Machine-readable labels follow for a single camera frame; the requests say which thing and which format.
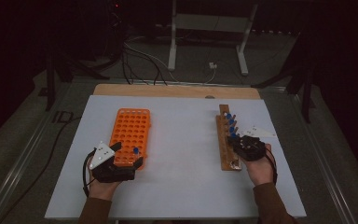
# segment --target brown sleeve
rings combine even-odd
[[[87,198],[81,212],[79,224],[106,224],[112,202]]]
[[[287,214],[281,196],[273,183],[254,187],[254,195],[261,223],[298,223],[293,217]]]

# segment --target floor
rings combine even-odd
[[[237,37],[211,38],[211,34],[192,34],[178,43],[176,69],[169,72],[170,40],[159,36],[148,40],[134,35],[127,41],[126,57],[132,77],[124,77],[121,63],[101,72],[109,80],[98,80],[74,70],[71,83],[57,79],[57,101],[49,112],[47,99],[38,96],[46,87],[46,72],[34,78],[36,88],[20,108],[0,129],[0,216],[1,223],[76,223],[75,220],[44,219],[49,198],[59,177],[66,153],[76,133],[78,121],[62,129],[54,117],[59,111],[80,117],[88,97],[99,83],[153,85],[158,70],[134,49],[158,58],[154,60],[161,75],[157,84],[243,86],[262,82],[277,75],[296,38],[289,35],[251,34],[245,55],[250,74],[239,72],[235,45]],[[208,67],[216,63],[215,70]],[[287,95],[284,87],[289,79],[259,90],[265,100],[275,129],[292,170],[298,192],[307,211],[301,223],[358,223],[358,164],[351,154],[342,132],[329,112],[318,87],[312,87],[311,124],[299,112],[299,95]],[[19,165],[18,158],[26,158]],[[42,175],[28,190],[34,180]],[[151,223],[132,220],[130,223]],[[192,220],[191,223],[255,223],[255,218],[241,220]]]

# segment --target human arm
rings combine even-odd
[[[80,218],[79,224],[105,224],[107,223],[112,198],[116,188],[121,182],[101,183],[94,179],[89,169],[89,197],[87,198]]]
[[[271,154],[271,145],[266,144],[267,156],[275,161]],[[247,172],[254,183],[255,203],[257,204],[259,218],[263,224],[298,223],[286,212],[275,185],[273,183],[273,169],[267,158],[258,161],[245,161]]]

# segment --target test tube rack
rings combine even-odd
[[[115,154],[114,165],[133,166],[138,158],[143,157],[144,163],[138,170],[144,168],[150,127],[150,111],[148,109],[120,108],[118,110],[110,146],[121,142],[122,148]]]
[[[228,105],[219,105],[220,114],[216,116],[217,136],[219,139],[220,163],[223,171],[240,171],[241,163],[227,137],[236,134],[238,127],[235,115],[232,116]]]

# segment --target white tabletop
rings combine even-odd
[[[263,100],[91,96],[51,197],[46,218],[78,218],[86,196],[82,166],[100,141],[109,143],[120,108],[151,112],[145,168],[115,192],[109,216],[116,219],[257,217],[246,170],[222,171],[215,116],[229,105],[240,131],[256,126],[275,133]],[[277,189],[289,214],[306,215],[278,137],[272,144]]]

